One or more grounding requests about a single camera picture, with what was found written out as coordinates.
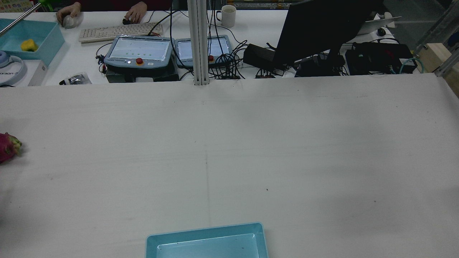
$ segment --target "blue cable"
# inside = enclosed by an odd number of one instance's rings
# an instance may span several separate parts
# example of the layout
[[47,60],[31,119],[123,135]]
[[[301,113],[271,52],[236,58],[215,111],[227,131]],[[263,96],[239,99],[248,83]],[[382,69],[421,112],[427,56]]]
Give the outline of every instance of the blue cable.
[[389,69],[390,69],[390,71],[391,71],[392,74],[397,74],[397,73],[394,71],[394,69],[392,68],[392,65],[389,66]]
[[402,73],[403,67],[404,67],[405,64],[406,64],[407,62],[409,62],[410,60],[416,60],[416,61],[418,61],[418,62],[421,64],[421,67],[422,67],[421,73],[424,73],[424,64],[422,63],[422,61],[419,60],[418,58],[413,57],[413,58],[409,58],[409,59],[407,59],[405,62],[403,62],[402,66],[400,67],[400,71],[398,72],[398,74],[401,74],[401,73]]

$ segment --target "white desk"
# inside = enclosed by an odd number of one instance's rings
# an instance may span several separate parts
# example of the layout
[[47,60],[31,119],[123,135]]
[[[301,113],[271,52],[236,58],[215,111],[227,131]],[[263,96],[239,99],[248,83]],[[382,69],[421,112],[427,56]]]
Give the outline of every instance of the white desk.
[[0,110],[24,143],[0,257],[253,221],[271,258],[459,253],[459,100],[431,73],[2,88]]
[[[61,47],[51,64],[49,65],[49,71],[44,79],[43,85],[57,85],[64,78],[71,76],[75,73],[86,72],[94,84],[107,83],[105,75],[98,71],[99,65],[95,59],[95,52],[99,47],[106,44],[107,42],[98,42],[90,44],[81,44],[78,42],[78,36],[81,29],[84,28],[97,28],[105,26],[117,26],[121,25],[121,20],[125,12],[86,12],[84,14],[83,22],[76,28],[65,29],[61,28],[62,34],[65,39],[64,45]],[[276,46],[279,40],[280,32],[284,24],[285,16],[287,11],[284,10],[270,10],[270,11],[237,11],[236,25],[231,28],[238,41],[248,40],[248,43],[252,43],[258,46],[266,46],[266,42]],[[2,18],[16,18],[19,13],[2,13]],[[148,12],[143,22],[147,22],[151,12]],[[163,11],[156,11],[153,14],[151,21],[159,21],[165,17],[167,13]],[[47,22],[55,22],[56,16],[54,13],[33,13],[27,19],[39,20]],[[162,22],[164,36],[169,37],[169,20]],[[188,18],[182,13],[175,13],[173,16],[173,38],[189,38],[190,30],[188,25]],[[224,29],[218,28],[219,34],[227,34],[233,47],[237,46],[237,42],[234,40],[231,33]],[[373,39],[377,39],[378,36],[375,32],[358,36],[354,41],[365,42]],[[101,49],[99,54],[106,54],[110,46],[106,46]],[[241,72],[247,75],[247,78],[254,78],[258,68],[250,68],[248,65],[244,65],[246,68],[242,68]],[[183,74],[186,70],[181,69],[180,74]],[[293,77],[293,73],[287,73],[286,77]]]

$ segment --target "light blue tray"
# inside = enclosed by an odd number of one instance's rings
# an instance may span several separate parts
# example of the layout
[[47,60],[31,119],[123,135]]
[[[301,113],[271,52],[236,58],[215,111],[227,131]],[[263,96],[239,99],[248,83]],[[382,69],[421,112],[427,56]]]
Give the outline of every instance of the light blue tray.
[[[0,19],[0,28],[5,28],[13,21],[12,19]],[[21,50],[21,43],[28,39],[33,39],[38,45],[37,51]],[[22,20],[0,37],[0,50],[24,60],[42,60],[48,66],[64,41],[56,22]]]
[[268,258],[261,223],[166,234],[146,239],[146,258]]

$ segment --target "wooden block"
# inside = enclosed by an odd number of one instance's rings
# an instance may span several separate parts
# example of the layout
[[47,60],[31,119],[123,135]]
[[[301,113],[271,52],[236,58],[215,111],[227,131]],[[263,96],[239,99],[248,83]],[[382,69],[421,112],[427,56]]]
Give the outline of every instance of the wooden block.
[[[419,52],[419,59],[424,64],[425,73],[433,72],[451,56],[448,49],[441,43],[428,43],[426,47]],[[455,64],[443,78],[459,97],[459,63]]]

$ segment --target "aluminum frame post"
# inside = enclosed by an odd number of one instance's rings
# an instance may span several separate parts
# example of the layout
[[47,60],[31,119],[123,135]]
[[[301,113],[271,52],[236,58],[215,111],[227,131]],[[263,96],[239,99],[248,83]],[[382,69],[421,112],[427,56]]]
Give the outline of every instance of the aluminum frame post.
[[458,62],[459,47],[456,47],[456,49],[451,53],[451,56],[435,71],[435,75],[438,77],[443,77]]
[[188,0],[195,85],[209,84],[206,0]]
[[417,55],[427,43],[442,43],[459,29],[459,1],[452,1],[438,21],[418,40],[414,54]]

